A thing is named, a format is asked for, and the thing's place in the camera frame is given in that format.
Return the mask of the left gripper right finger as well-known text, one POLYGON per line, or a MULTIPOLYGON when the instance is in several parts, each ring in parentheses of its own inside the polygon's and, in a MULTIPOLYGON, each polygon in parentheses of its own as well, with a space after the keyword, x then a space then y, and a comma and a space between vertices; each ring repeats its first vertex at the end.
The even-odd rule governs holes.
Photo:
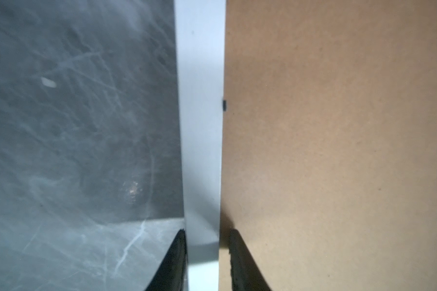
POLYGON ((240 232, 229 233, 232 291, 271 291, 240 232))

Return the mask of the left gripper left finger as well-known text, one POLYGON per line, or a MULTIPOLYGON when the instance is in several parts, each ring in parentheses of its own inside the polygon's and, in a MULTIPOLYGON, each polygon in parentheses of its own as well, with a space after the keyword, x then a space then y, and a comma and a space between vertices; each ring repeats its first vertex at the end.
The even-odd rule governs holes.
POLYGON ((186 270, 186 233, 180 229, 145 291, 183 291, 186 270))

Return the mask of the brown frame backing board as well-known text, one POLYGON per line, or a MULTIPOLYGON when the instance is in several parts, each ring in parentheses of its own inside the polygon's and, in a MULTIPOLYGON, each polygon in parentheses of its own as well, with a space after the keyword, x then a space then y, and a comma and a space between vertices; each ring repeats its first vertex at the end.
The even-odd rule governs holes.
POLYGON ((228 1, 222 207, 275 291, 437 291, 437 1, 228 1))

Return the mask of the white picture frame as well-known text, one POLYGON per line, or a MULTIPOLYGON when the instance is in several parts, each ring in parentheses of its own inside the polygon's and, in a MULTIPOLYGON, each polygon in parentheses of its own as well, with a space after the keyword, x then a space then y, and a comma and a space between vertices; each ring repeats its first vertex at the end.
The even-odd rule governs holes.
POLYGON ((225 1, 176 1, 188 288, 219 288, 225 1))

